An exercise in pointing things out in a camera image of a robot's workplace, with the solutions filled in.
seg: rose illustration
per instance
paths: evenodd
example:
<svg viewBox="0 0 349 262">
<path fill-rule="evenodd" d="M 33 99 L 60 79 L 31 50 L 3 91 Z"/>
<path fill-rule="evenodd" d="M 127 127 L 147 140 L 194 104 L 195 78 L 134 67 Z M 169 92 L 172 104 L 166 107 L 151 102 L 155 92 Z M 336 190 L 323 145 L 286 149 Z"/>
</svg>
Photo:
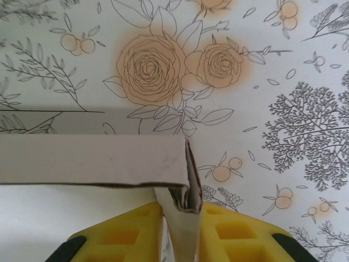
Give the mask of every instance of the rose illustration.
<svg viewBox="0 0 349 262">
<path fill-rule="evenodd" d="M 122 50 L 117 70 L 127 98 L 141 105 L 167 105 L 182 88 L 185 54 L 170 37 L 140 35 Z"/>
<path fill-rule="evenodd" d="M 208 85 L 223 88 L 238 81 L 243 58 L 228 44 L 208 45 L 204 52 L 196 51 L 185 59 L 190 74 L 182 78 L 182 87 L 201 91 Z"/>
<path fill-rule="evenodd" d="M 221 10 L 226 8 L 231 0 L 198 0 L 197 2 L 203 6 L 203 9 Z"/>
</svg>

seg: tree drawing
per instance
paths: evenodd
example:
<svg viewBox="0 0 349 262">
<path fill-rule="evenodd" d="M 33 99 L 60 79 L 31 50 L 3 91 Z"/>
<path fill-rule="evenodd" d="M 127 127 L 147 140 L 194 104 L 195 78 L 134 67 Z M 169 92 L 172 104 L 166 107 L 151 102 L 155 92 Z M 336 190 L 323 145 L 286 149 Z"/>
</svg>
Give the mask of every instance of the tree drawing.
<svg viewBox="0 0 349 262">
<path fill-rule="evenodd" d="M 289 96 L 269 106 L 278 118 L 268 121 L 262 148 L 274 151 L 275 171 L 282 173 L 307 159 L 305 178 L 319 191 L 341 189 L 349 175 L 349 71 L 342 78 L 347 91 L 336 96 L 327 87 L 299 82 Z"/>
</svg>

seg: cardboard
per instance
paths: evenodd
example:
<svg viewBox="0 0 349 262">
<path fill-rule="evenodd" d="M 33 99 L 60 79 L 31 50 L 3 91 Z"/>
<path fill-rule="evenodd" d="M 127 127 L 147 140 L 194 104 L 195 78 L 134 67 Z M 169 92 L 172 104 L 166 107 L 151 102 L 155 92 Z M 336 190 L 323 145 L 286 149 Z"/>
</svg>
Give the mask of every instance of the cardboard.
<svg viewBox="0 0 349 262">
<path fill-rule="evenodd" d="M 183 137 L 29 134 L 1 135 L 0 143 L 0 184 L 154 187 L 176 261 L 193 261 L 202 196 Z"/>
</svg>

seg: leafy branch illustration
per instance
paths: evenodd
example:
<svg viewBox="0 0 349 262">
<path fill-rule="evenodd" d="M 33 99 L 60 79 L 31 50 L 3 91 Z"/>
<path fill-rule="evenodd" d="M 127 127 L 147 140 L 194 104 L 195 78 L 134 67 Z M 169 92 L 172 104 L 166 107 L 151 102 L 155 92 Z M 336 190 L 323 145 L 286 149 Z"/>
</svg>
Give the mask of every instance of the leafy branch illustration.
<svg viewBox="0 0 349 262">
<path fill-rule="evenodd" d="M 50 0 L 28 1 L 25 3 L 20 0 L 7 0 L 0 4 L 0 19 L 9 21 L 10 15 L 16 15 L 23 25 L 29 22 L 32 26 L 35 21 L 41 23 L 44 19 L 50 23 L 52 20 L 58 20 L 55 17 L 56 12 L 50 11 L 46 5 Z"/>
<path fill-rule="evenodd" d="M 224 200 L 220 200 L 218 197 L 216 197 L 217 191 Z M 229 207 L 236 212 L 238 212 L 237 207 L 243 203 L 243 199 L 233 193 L 230 193 L 228 190 L 222 187 L 219 187 L 217 190 L 215 190 L 210 186 L 203 185 L 202 198 L 203 201 L 222 207 Z"/>
<path fill-rule="evenodd" d="M 336 18 L 332 18 L 335 11 L 339 11 Z M 329 34 L 340 34 L 346 37 L 342 45 L 342 49 L 346 50 L 349 46 L 349 33 L 345 32 L 349 29 L 349 1 L 338 7 L 338 4 L 331 4 L 324 11 L 315 15 L 310 24 L 316 28 L 312 37 L 306 38 L 303 41 L 322 37 Z"/>
<path fill-rule="evenodd" d="M 62 113 L 59 112 L 31 128 L 27 128 L 14 114 L 10 117 L 3 115 L 0 117 L 0 134 L 57 134 L 52 124 Z"/>
<path fill-rule="evenodd" d="M 317 234 L 326 236 L 326 244 L 319 244 L 318 239 L 316 237 L 311 238 L 304 228 L 290 227 L 290 233 L 306 249 L 320 251 L 315 254 L 318 261 L 332 262 L 338 252 L 349 254 L 349 236 L 347 234 L 333 231 L 330 221 L 322 223 L 318 228 L 319 232 Z"/>
<path fill-rule="evenodd" d="M 349 72 L 342 84 L 349 88 Z M 266 142 L 262 147 L 274 151 L 276 171 L 284 172 L 295 161 L 307 158 L 305 178 L 316 182 L 317 190 L 326 190 L 329 184 L 335 189 L 347 184 L 349 91 L 337 99 L 327 87 L 299 82 L 289 97 L 279 95 L 269 108 L 278 119 L 266 123 L 269 131 L 263 133 Z"/>
<path fill-rule="evenodd" d="M 20 41 L 18 41 L 17 44 L 12 44 L 12 46 L 17 50 L 17 55 L 26 56 L 26 59 L 20 59 L 22 64 L 19 67 L 16 67 L 12 59 L 8 55 L 5 55 L 7 63 L 2 63 L 2 65 L 6 67 L 7 71 L 16 73 L 19 82 L 27 82 L 34 78 L 39 78 L 40 83 L 45 90 L 53 90 L 56 93 L 68 94 L 81 110 L 87 111 L 80 105 L 77 98 L 78 90 L 86 84 L 87 79 L 74 85 L 71 77 L 76 72 L 75 67 L 67 73 L 65 71 L 65 63 L 63 59 L 58 61 L 54 55 L 45 58 L 40 43 L 37 44 L 35 57 L 33 54 L 32 42 L 29 38 L 27 38 L 26 48 Z M 55 83 L 58 83 L 62 89 L 55 89 Z"/>
</svg>

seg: floral wallpaper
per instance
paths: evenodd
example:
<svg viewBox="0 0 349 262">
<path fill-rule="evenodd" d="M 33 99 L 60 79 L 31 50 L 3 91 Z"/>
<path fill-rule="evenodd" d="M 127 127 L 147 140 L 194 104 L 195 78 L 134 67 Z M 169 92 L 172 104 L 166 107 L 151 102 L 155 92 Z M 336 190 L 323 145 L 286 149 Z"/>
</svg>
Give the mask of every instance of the floral wallpaper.
<svg viewBox="0 0 349 262">
<path fill-rule="evenodd" d="M 184 135 L 205 201 L 349 261 L 348 1 L 0 0 L 0 26 L 0 133 Z"/>
</svg>

